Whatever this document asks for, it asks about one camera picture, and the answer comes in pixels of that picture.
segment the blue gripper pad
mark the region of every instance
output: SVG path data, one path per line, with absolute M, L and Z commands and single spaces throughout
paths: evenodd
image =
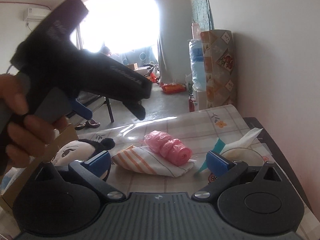
M 83 104 L 78 102 L 76 99 L 69 99 L 72 110 L 76 112 L 79 116 L 86 120 L 90 120 L 92 118 L 92 111 L 86 108 Z
M 234 164 L 221 155 L 209 151 L 206 155 L 206 162 L 209 170 L 216 176 L 219 177 L 229 171 Z
M 81 163 L 88 171 L 101 177 L 107 170 L 111 168 L 111 156 L 108 151 L 102 151 L 86 162 Z

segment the metal screw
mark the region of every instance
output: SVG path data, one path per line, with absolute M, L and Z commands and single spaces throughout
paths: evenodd
M 123 197 L 123 194 L 119 191 L 112 191 L 107 194 L 107 197 L 112 200 L 119 200 L 120 198 Z
M 206 199 L 210 197 L 210 193 L 207 191 L 197 191 L 195 197 L 199 199 Z

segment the slipper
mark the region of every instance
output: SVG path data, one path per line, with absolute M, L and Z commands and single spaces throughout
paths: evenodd
M 90 127 L 90 128 L 98 128 L 98 127 L 100 126 L 100 123 L 99 123 L 99 122 L 96 122 L 96 121 L 93 120 L 93 119 L 90 119 L 90 120 L 86 121 L 86 122 L 84 123 L 84 125 L 85 125 L 86 127 Z
M 81 130 L 84 128 L 84 124 L 81 123 L 81 124 L 78 124 L 76 127 L 75 127 L 75 130 Z

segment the red wire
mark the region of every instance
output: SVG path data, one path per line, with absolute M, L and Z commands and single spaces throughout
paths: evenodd
M 43 5 L 43 4 L 38 4 L 38 3 L 31 3 L 31 2 L 5 2 L 5 1 L 0 1 L 0 3 L 20 3 L 20 4 L 32 4 L 32 5 L 39 5 L 39 6 L 44 6 L 49 8 L 51 11 L 51 8 L 49 6 Z

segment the dark table edge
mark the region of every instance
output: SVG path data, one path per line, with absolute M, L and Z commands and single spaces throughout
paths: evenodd
M 287 174 L 288 178 L 290 179 L 290 181 L 293 184 L 293 186 L 296 188 L 297 192 L 299 193 L 299 195 L 301 196 L 303 201 L 306 203 L 308 208 L 312 211 L 310 202 L 309 202 L 309 200 L 307 198 L 306 193 L 303 190 L 302 185 L 300 184 L 296 174 L 294 173 L 294 171 L 291 168 L 289 162 L 287 161 L 287 159 L 285 158 L 285 156 L 283 155 L 282 151 L 277 146 L 275 141 L 268 134 L 266 129 L 261 125 L 261 123 L 257 120 L 257 118 L 255 118 L 255 117 L 244 117 L 243 119 L 246 122 L 246 124 L 249 126 L 250 129 L 255 128 L 255 127 L 259 128 L 259 129 L 263 128 L 261 133 L 258 135 L 257 139 L 261 143 L 265 143 L 269 147 L 269 149 L 270 149 L 270 151 L 272 153 L 272 157 L 276 160 L 276 162 L 279 164 L 279 166 Z

